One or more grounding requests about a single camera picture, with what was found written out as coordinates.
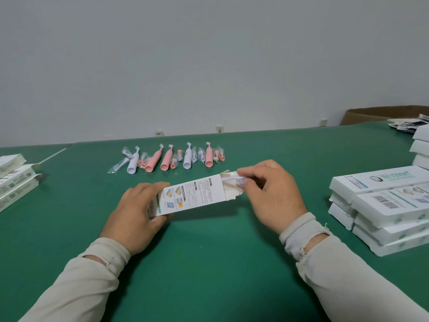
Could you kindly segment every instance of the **green table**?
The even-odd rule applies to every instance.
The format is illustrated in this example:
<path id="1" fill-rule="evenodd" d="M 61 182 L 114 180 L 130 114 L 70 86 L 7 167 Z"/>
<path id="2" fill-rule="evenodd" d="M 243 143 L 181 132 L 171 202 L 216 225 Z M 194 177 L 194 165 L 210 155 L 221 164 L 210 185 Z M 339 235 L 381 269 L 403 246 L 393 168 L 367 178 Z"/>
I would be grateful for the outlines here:
<path id="1" fill-rule="evenodd" d="M 60 145 L 3 147 L 0 148 L 0 156 L 22 154 L 27 160 L 26 163 L 39 163 L 68 146 L 70 146 L 69 143 Z"/>
<path id="2" fill-rule="evenodd" d="M 107 170 L 121 149 L 153 153 L 211 141 L 226 162 L 129 175 Z M 97 238 L 121 194 L 139 182 L 177 184 L 272 158 L 292 173 L 308 210 L 370 266 L 429 309 L 429 246 L 379 258 L 327 211 L 333 176 L 410 165 L 410 135 L 371 122 L 345 127 L 77 143 L 44 165 L 46 182 L 0 214 L 2 321 L 16 321 L 67 261 Z M 109 297 L 104 321 L 327 320 L 276 235 L 254 217 L 245 195 L 177 214 L 132 258 Z"/>

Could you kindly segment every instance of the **sleeve cuff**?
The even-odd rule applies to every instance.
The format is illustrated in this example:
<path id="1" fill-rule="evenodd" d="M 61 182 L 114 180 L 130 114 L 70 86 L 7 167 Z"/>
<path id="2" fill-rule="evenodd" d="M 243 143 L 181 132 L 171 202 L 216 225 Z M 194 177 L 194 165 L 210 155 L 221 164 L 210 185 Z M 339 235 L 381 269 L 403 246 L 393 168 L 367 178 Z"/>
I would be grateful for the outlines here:
<path id="1" fill-rule="evenodd" d="M 78 257 L 82 258 L 86 255 L 94 255 L 102 259 L 106 263 L 106 268 L 116 277 L 119 276 L 131 257 L 122 244 L 106 237 L 97 238 Z"/>
<path id="2" fill-rule="evenodd" d="M 297 218 L 288 228 L 280 234 L 280 241 L 284 245 L 287 254 L 290 254 L 298 262 L 305 255 L 304 248 L 308 242 L 319 234 L 332 235 L 329 229 L 316 221 L 316 217 L 308 212 Z"/>

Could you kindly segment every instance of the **barcode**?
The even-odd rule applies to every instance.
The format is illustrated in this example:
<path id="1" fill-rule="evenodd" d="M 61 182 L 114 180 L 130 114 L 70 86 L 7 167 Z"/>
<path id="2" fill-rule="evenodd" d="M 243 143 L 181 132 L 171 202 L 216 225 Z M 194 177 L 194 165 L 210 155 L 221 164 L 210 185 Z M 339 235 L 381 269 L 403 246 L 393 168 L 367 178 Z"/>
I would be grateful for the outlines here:
<path id="1" fill-rule="evenodd" d="M 377 200 L 378 202 L 384 204 L 389 209 L 396 209 L 399 208 L 397 205 L 395 205 L 392 201 L 387 200 L 385 197 L 381 195 L 372 195 L 372 197 Z"/>

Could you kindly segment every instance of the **person's left hand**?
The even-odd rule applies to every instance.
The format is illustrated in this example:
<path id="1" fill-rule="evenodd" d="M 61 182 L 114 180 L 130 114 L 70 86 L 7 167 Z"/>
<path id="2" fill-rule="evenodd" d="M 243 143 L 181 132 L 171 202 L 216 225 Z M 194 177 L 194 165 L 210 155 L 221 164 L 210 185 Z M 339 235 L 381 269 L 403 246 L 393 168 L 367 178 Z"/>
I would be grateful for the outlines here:
<path id="1" fill-rule="evenodd" d="M 167 215 L 152 220 L 147 216 L 149 203 L 167 186 L 170 183 L 140 183 L 126 190 L 118 207 L 110 214 L 100 237 L 121 243 L 131 255 L 142 252 L 167 221 Z"/>

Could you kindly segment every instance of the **sleeve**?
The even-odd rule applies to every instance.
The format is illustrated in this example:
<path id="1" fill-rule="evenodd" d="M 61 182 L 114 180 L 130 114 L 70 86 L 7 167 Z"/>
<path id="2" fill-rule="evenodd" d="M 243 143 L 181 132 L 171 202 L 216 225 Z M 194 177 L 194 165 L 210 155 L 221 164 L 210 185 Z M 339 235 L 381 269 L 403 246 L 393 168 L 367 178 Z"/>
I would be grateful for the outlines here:
<path id="1" fill-rule="evenodd" d="M 326 314 L 337 321 L 429 321 L 429 313 L 376 273 L 311 213 L 288 227 L 280 239 L 298 262 L 301 278 L 316 293 Z M 329 237 L 307 254 L 304 248 L 320 233 Z"/>
<path id="2" fill-rule="evenodd" d="M 97 256 L 106 265 L 83 258 L 86 255 Z M 109 293 L 118 287 L 118 276 L 129 259 L 130 253 L 120 243 L 98 238 L 67 263 L 54 284 L 19 321 L 100 321 Z"/>

